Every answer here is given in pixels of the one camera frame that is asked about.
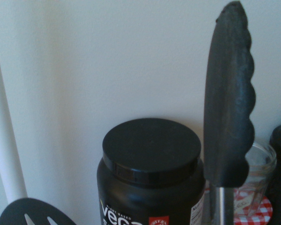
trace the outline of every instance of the white wall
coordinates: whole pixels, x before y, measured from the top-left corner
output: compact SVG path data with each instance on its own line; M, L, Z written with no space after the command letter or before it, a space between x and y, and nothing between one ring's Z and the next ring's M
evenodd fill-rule
M0 63L29 197L77 225L99 222L104 135L140 117L182 122L202 140L207 58L228 1L0 0ZM281 1L242 1L257 93L251 119L281 124ZM0 213L7 205L0 180Z

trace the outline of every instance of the nutrition facts label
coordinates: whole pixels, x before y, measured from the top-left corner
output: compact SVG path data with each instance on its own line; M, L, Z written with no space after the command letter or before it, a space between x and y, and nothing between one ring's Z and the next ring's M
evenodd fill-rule
M203 215L204 194L201 199L192 207L190 225L200 225Z

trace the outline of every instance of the black tongs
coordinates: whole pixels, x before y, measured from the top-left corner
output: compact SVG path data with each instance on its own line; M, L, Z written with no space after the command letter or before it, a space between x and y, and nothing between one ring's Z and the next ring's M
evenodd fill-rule
M233 224L233 188L245 182L245 154L254 142L250 114L254 61L241 3L229 3L216 20L208 57L204 108L204 175L211 184L211 218Z

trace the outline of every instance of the jar lid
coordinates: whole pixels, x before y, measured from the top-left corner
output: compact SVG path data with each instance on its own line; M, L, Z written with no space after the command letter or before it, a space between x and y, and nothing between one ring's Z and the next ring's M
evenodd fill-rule
M249 206L242 209L243 214L247 213ZM273 208L267 197L263 197L262 202L253 216L234 216L234 225L267 225L272 218Z
M144 185L164 185L191 176L201 143L188 127L164 119L122 123L103 140L103 159L118 177Z

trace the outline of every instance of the kitchen utensil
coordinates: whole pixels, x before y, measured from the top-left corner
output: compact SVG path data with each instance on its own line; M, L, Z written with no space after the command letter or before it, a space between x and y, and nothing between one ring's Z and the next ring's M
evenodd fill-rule
M21 198L10 203L0 216L0 225L27 225L25 214L35 225L76 225L66 214L54 206L33 198Z
M216 20L208 58L204 175L211 183L211 217L215 224L233 224L233 188L247 178L245 154L254 142L249 118L255 105L251 84L254 61L247 26L241 3L229 3Z

